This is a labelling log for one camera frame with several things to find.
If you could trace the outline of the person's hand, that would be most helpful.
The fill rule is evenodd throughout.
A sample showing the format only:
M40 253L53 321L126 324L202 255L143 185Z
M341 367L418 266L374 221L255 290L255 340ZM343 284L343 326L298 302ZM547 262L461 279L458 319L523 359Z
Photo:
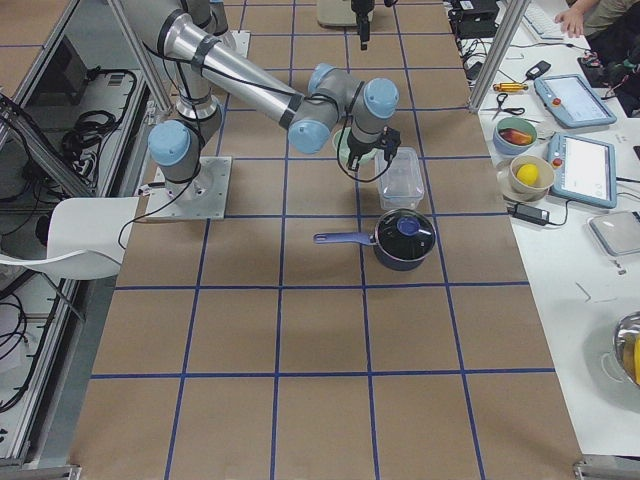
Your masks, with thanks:
M584 11L579 8L570 8L558 13L554 22L570 38L577 38L584 34Z

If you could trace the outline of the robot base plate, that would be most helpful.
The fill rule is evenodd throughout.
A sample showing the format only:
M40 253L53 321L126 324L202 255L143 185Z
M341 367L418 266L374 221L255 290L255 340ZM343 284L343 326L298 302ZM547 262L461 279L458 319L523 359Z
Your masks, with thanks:
M145 214L159 221L223 220L225 218L232 158L201 156L200 171L185 193L183 185L166 182L160 167L156 168Z

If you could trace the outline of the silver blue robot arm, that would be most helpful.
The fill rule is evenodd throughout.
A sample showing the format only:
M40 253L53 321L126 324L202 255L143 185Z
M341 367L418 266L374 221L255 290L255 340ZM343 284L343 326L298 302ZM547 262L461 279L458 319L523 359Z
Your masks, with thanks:
M321 150L343 121L350 129L349 157L342 167L347 175L373 149L382 151L386 162L396 156L400 134L388 122L399 92L391 80L361 81L321 63L307 93L301 93L235 51L221 1L125 1L122 6L148 51L177 67L188 117L202 119L206 109L216 108L210 94L216 85L278 122L289 144L304 154Z

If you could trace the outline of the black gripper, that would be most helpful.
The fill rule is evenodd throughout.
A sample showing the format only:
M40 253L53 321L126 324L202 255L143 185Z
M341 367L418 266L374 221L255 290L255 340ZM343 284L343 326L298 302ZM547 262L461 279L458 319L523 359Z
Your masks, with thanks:
M361 141L357 139L353 133L350 133L347 137L347 145L349 148L349 155L346 162L347 169L357 172L362 157L374 149L381 150L384 161L387 164L391 164L401 145L401 136L399 131L385 126L372 142Z

